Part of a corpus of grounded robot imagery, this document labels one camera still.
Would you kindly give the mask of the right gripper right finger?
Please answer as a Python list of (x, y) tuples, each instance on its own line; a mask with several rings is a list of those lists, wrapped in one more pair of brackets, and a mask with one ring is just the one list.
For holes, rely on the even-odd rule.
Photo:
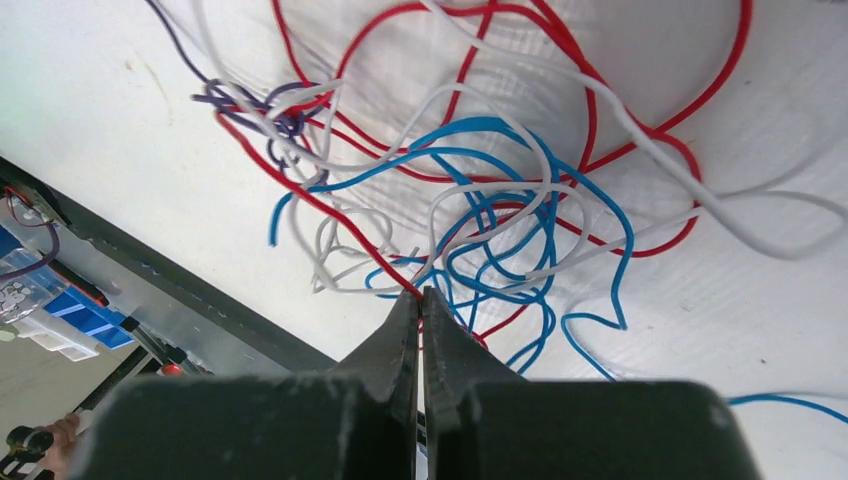
[(427, 287), (421, 301), (428, 474), (482, 479), (492, 462), (499, 421), (487, 416), (487, 388), (499, 392), (523, 378), (454, 320), (444, 295)]

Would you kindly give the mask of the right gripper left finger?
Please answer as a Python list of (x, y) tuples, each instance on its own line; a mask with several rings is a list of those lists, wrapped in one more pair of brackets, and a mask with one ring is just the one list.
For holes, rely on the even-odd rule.
[(343, 388), (338, 479), (413, 479), (418, 435), (419, 301), (404, 292), (383, 323), (331, 370)]

